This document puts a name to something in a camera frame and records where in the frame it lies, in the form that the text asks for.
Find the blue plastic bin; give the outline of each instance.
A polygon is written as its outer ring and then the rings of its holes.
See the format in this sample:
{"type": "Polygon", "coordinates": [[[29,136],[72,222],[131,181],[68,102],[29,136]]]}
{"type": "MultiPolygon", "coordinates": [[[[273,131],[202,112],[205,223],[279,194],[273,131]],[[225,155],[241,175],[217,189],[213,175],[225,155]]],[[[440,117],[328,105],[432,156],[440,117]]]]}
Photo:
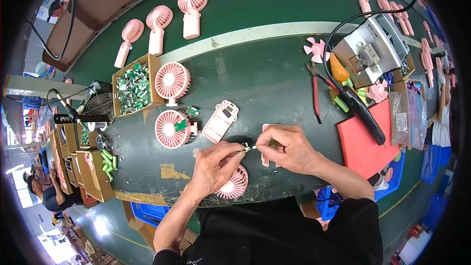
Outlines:
{"type": "Polygon", "coordinates": [[[332,186],[329,185],[327,187],[321,188],[319,190],[319,193],[317,194],[318,202],[315,204],[315,207],[321,213],[322,221],[327,221],[327,220],[332,219],[335,213],[337,212],[337,209],[339,208],[339,205],[334,206],[334,207],[329,207],[330,201],[324,200],[331,197],[331,194],[330,194],[331,190],[332,190],[332,186]]]}
{"type": "Polygon", "coordinates": [[[168,206],[154,206],[149,204],[131,203],[132,212],[137,219],[154,227],[159,226],[160,221],[170,210],[168,206]]]}
{"type": "Polygon", "coordinates": [[[392,161],[389,163],[389,167],[392,168],[392,177],[389,180],[387,189],[382,191],[375,191],[374,192],[374,200],[379,200],[382,197],[387,196],[391,192],[398,189],[399,185],[401,184],[401,177],[402,177],[402,170],[404,169],[404,159],[406,157],[405,153],[401,153],[401,159],[398,162],[392,161]]]}
{"type": "Polygon", "coordinates": [[[430,144],[423,151],[421,180],[431,183],[437,176],[441,162],[441,149],[438,145],[430,144]]]}

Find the black shirt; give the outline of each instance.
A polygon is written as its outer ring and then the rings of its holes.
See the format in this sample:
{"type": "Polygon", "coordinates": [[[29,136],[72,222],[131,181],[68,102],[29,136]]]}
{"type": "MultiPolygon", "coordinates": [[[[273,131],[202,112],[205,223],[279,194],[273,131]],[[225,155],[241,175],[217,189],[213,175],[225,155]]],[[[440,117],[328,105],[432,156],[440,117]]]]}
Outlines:
{"type": "Polygon", "coordinates": [[[74,193],[70,195],[64,193],[65,202],[63,202],[62,205],[58,205],[56,201],[56,189],[54,186],[51,186],[42,192],[42,204],[44,207],[46,207],[46,209],[52,212],[61,212],[69,207],[72,207],[74,204],[83,204],[83,201],[80,197],[80,191],[77,191],[77,188],[73,188],[73,190],[74,193]]]}
{"type": "Polygon", "coordinates": [[[201,234],[183,252],[161,250],[153,265],[382,264],[378,206],[346,199],[323,231],[294,197],[197,209],[201,234]]]}

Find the green workbench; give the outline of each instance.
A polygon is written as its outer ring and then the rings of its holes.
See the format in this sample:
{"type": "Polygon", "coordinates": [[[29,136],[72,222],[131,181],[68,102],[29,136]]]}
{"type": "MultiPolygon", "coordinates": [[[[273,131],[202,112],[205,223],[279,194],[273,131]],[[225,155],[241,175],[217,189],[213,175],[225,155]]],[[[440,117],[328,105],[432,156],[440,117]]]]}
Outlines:
{"type": "MultiPolygon", "coordinates": [[[[401,0],[396,3],[406,6],[401,0]]],[[[370,0],[376,9],[376,0],[370,0]]],[[[113,66],[122,43],[121,30],[131,19],[145,21],[157,5],[167,5],[174,12],[173,21],[165,28],[164,53],[205,38],[223,33],[284,22],[334,21],[359,13],[357,0],[209,0],[201,11],[201,36],[192,40],[182,37],[183,13],[177,0],[144,0],[114,21],[87,48],[67,74],[74,84],[89,85],[93,80],[111,82],[118,69],[113,66]]],[[[414,39],[427,37],[422,26],[423,17],[409,10],[414,39]]],[[[147,53],[150,29],[132,45],[126,64],[147,53]]],[[[254,143],[262,131],[262,124],[300,125],[313,145],[329,159],[343,164],[336,123],[351,116],[333,105],[327,86],[319,82],[319,104],[322,124],[315,119],[312,101],[312,81],[305,69],[310,57],[302,46],[309,35],[299,35],[233,45],[182,62],[191,74],[188,93],[178,103],[201,109],[198,128],[201,130],[214,112],[216,104],[226,99],[239,109],[235,121],[224,140],[254,143]]],[[[411,47],[416,71],[413,78],[423,80],[428,87],[420,61],[420,50],[411,47]]],[[[437,85],[427,89],[428,113],[436,112],[437,85]]],[[[175,150],[163,148],[156,139],[154,127],[158,115],[167,110],[165,105],[117,118],[105,131],[112,137],[114,150],[121,156],[119,172],[112,182],[115,197],[156,205],[173,205],[188,179],[193,174],[195,159],[192,150],[212,143],[202,135],[175,150]]],[[[234,200],[207,197],[203,207],[225,206],[232,203],[259,202],[298,195],[327,185],[322,180],[294,174],[283,168],[263,167],[257,150],[247,153],[242,165],[249,173],[246,192],[234,200]]]]}

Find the white shirt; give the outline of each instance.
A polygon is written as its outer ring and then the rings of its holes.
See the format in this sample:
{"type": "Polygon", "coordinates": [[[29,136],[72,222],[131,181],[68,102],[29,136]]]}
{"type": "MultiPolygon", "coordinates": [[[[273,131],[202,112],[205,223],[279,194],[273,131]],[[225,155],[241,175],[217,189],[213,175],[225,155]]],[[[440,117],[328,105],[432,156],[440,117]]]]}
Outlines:
{"type": "Polygon", "coordinates": [[[442,121],[433,123],[432,144],[442,147],[451,146],[450,142],[450,102],[442,110],[442,121]]]}

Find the red foam pad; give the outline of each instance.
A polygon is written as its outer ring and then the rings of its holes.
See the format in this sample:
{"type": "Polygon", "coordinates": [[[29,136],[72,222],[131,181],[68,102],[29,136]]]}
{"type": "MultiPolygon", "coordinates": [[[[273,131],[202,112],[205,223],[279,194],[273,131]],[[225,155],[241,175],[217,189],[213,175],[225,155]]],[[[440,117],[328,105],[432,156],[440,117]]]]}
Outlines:
{"type": "Polygon", "coordinates": [[[399,153],[399,144],[394,146],[391,144],[389,99],[374,105],[369,110],[386,136],[384,143],[386,147],[376,144],[357,117],[337,124],[345,167],[355,170],[365,179],[378,173],[399,153]]]}

